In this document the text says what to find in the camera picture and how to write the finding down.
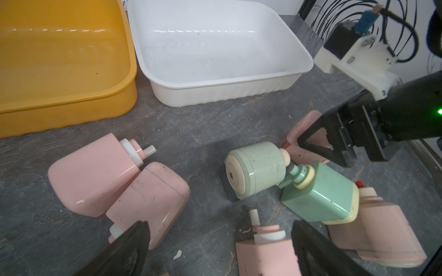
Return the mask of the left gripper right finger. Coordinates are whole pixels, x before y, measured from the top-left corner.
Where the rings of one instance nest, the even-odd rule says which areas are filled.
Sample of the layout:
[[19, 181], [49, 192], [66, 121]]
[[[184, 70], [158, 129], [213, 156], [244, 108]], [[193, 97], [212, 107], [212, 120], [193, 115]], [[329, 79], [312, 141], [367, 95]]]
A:
[[370, 275], [304, 220], [294, 221], [291, 238], [303, 276]]

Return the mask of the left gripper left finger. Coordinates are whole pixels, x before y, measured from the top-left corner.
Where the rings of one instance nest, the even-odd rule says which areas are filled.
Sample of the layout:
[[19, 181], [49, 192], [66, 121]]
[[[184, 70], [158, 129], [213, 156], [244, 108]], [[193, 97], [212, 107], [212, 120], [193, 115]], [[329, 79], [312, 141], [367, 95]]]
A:
[[150, 242], [148, 222], [137, 221], [76, 276], [139, 276]]

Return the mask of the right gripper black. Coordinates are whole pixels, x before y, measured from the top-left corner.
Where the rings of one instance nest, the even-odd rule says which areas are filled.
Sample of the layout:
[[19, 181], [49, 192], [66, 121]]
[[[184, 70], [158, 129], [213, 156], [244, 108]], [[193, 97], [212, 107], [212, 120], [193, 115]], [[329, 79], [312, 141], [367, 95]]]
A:
[[[325, 144], [313, 141], [319, 131], [325, 131]], [[438, 71], [393, 86], [379, 101], [368, 91], [358, 94], [321, 115], [298, 137], [298, 144], [351, 168], [357, 161], [354, 146], [365, 148], [371, 161], [383, 162], [403, 141], [441, 135], [442, 73]]]

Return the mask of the white plastic tray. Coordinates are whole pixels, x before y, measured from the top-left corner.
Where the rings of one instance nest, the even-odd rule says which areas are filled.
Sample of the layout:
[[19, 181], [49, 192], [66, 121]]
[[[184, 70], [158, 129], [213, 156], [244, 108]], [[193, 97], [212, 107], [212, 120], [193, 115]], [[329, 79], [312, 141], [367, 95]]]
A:
[[313, 58], [270, 7], [248, 1], [128, 1], [140, 69], [171, 107], [289, 89]]

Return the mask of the yellow plastic tray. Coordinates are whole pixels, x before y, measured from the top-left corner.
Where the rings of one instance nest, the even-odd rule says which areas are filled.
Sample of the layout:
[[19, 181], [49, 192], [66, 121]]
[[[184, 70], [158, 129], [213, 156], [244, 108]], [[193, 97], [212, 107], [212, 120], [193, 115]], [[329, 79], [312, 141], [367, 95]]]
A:
[[1, 137], [113, 118], [137, 101], [122, 1], [1, 2]]

